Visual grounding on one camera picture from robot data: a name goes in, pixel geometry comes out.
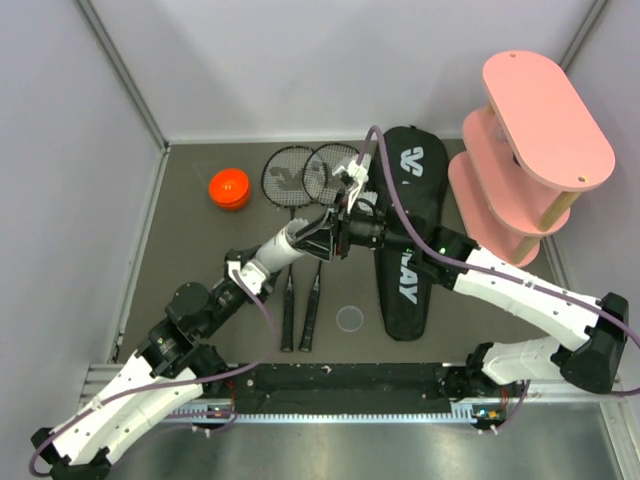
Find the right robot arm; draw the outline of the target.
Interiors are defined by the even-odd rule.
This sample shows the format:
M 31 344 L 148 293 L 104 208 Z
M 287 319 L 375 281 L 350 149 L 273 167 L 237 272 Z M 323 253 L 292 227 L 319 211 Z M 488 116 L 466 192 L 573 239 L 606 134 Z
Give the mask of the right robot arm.
M 421 235 L 404 214 L 382 220 L 328 209 L 313 221 L 293 220 L 290 229 L 295 249 L 324 261 L 346 257 L 353 246 L 407 253 L 431 282 L 544 332 L 537 340 L 479 345 L 467 360 L 466 380 L 474 393 L 487 396 L 515 381 L 556 378 L 589 393 L 613 393 L 626 343 L 635 337 L 625 298 L 564 290 L 445 227 Z

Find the clear plastic tube lid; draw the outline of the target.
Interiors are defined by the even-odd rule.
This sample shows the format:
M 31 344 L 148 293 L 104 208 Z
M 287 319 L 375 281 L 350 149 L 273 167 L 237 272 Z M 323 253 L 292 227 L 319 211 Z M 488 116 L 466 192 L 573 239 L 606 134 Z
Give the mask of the clear plastic tube lid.
M 364 315 L 358 307 L 347 305 L 337 312 L 336 323 L 342 331 L 353 333 L 363 326 Z

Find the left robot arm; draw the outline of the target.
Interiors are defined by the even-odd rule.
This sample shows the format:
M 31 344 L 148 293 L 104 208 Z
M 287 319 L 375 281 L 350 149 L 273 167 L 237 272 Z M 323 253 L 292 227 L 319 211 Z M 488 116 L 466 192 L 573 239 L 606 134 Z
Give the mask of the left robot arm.
M 106 478 L 134 443 L 176 409 L 220 394 L 228 379 L 265 362 L 268 357 L 262 355 L 230 368 L 205 341 L 245 304 L 263 309 L 280 272 L 299 256 L 275 243 L 231 251 L 224 276 L 213 287 L 180 286 L 164 318 L 112 380 L 74 416 L 32 436 L 33 458 L 49 465 L 47 477 Z

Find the white shuttlecock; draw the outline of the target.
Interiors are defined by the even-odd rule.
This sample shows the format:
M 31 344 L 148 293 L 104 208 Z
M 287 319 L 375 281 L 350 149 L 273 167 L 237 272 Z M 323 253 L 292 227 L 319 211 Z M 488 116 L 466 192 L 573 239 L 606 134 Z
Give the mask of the white shuttlecock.
M 367 215 L 376 214 L 376 203 L 378 195 L 374 191 L 362 192 L 356 198 L 355 206 Z
M 293 245 L 302 230 L 309 226 L 309 221 L 304 218 L 291 219 L 285 228 L 285 236 L 290 245 Z

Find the white shuttlecock tube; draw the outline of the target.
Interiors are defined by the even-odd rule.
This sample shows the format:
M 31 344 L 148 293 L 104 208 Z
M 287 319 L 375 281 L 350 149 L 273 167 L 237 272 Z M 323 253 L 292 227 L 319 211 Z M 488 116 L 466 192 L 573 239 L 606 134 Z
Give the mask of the white shuttlecock tube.
M 285 236 L 286 225 L 265 242 L 254 256 L 254 260 L 269 274 L 276 273 L 305 256 L 288 243 Z

